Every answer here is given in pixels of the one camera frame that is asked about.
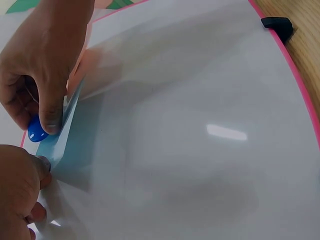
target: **whiteboard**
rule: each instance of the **whiteboard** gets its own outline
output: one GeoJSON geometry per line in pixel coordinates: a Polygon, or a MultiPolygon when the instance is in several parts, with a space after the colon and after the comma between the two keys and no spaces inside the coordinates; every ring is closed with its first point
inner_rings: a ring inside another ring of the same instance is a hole
{"type": "Polygon", "coordinates": [[[91,36],[38,240],[319,239],[316,133],[249,2],[151,0],[91,36]]]}

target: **wooden table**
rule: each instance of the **wooden table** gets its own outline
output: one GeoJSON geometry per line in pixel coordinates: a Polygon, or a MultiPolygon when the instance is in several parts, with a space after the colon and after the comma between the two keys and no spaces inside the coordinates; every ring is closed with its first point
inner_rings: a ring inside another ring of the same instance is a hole
{"type": "Polygon", "coordinates": [[[320,0],[255,0],[266,16],[287,17],[294,35],[286,44],[320,119],[320,0]]]}

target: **human hand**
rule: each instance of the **human hand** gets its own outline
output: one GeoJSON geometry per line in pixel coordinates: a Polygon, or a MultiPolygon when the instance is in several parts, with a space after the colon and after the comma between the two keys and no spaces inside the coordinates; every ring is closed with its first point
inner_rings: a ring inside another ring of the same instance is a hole
{"type": "Polygon", "coordinates": [[[70,13],[69,2],[42,0],[0,54],[0,102],[23,130],[39,114],[48,134],[60,131],[67,80],[88,23],[70,13]]]}
{"type": "Polygon", "coordinates": [[[20,147],[0,145],[0,239],[36,239],[27,224],[46,217],[37,198],[51,180],[50,163],[45,157],[35,157],[20,147]]]}

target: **fingernail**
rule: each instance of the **fingernail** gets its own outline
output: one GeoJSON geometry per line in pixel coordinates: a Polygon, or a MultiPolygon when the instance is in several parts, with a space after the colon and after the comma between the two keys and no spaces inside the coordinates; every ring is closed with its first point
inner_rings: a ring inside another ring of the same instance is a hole
{"type": "Polygon", "coordinates": [[[57,134],[60,131],[60,127],[58,124],[47,125],[46,129],[48,129],[49,134],[57,134]]]}
{"type": "Polygon", "coordinates": [[[51,171],[51,163],[45,156],[36,156],[38,159],[40,159],[43,162],[43,165],[45,168],[50,172],[51,171]]]}

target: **black corner clip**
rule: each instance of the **black corner clip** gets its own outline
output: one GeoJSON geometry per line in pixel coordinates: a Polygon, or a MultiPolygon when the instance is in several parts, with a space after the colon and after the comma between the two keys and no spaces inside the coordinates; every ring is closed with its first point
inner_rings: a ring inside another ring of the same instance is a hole
{"type": "Polygon", "coordinates": [[[273,29],[283,44],[285,44],[294,33],[293,25],[286,17],[269,16],[262,18],[261,22],[265,28],[273,29]]]}

